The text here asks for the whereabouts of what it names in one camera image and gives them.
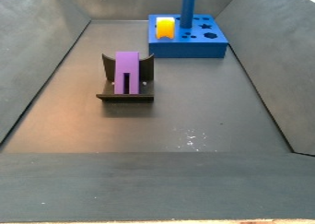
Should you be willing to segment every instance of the blue pegboard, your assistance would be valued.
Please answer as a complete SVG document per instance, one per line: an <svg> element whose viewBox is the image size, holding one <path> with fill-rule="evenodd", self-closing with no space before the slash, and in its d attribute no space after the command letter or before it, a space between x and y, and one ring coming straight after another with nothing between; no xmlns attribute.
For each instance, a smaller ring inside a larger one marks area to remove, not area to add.
<svg viewBox="0 0 315 224"><path fill-rule="evenodd" d="M175 18L175 38L157 39L157 18ZM181 27L181 15L150 15L150 54L155 58L223 58L229 40L211 15L194 15L191 29Z"/></svg>

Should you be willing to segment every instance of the purple block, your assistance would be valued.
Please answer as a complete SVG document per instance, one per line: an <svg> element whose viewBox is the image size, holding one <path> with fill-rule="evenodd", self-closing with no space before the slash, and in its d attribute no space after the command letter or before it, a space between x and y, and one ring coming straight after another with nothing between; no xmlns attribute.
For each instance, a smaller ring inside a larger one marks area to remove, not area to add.
<svg viewBox="0 0 315 224"><path fill-rule="evenodd" d="M139 94L139 52L117 52L115 94Z"/></svg>

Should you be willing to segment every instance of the blue cylinder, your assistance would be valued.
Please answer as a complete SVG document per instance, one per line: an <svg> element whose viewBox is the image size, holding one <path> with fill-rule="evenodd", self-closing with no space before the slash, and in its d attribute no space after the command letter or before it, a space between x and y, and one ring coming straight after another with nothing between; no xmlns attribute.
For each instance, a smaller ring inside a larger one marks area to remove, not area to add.
<svg viewBox="0 0 315 224"><path fill-rule="evenodd" d="M193 28L195 0L182 0L182 28Z"/></svg>

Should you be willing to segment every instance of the gray wall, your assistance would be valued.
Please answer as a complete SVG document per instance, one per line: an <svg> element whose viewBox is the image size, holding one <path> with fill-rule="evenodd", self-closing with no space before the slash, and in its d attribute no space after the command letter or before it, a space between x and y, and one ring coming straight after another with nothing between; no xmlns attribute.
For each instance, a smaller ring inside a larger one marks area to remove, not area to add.
<svg viewBox="0 0 315 224"><path fill-rule="evenodd" d="M217 21L293 149L315 154L315 4L234 0Z"/></svg>
<svg viewBox="0 0 315 224"><path fill-rule="evenodd" d="M67 0L0 0L0 141L85 30Z"/></svg>
<svg viewBox="0 0 315 224"><path fill-rule="evenodd" d="M149 14L181 13L182 0L72 0L93 19L149 19ZM215 17L231 0L197 0L197 13Z"/></svg>

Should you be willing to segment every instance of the yellow cube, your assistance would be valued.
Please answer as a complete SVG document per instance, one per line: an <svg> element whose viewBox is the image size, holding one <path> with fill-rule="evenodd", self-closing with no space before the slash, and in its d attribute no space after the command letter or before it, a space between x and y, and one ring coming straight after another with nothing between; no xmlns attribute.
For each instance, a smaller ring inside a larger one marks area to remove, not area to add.
<svg viewBox="0 0 315 224"><path fill-rule="evenodd" d="M157 18L157 38L175 37L175 18Z"/></svg>

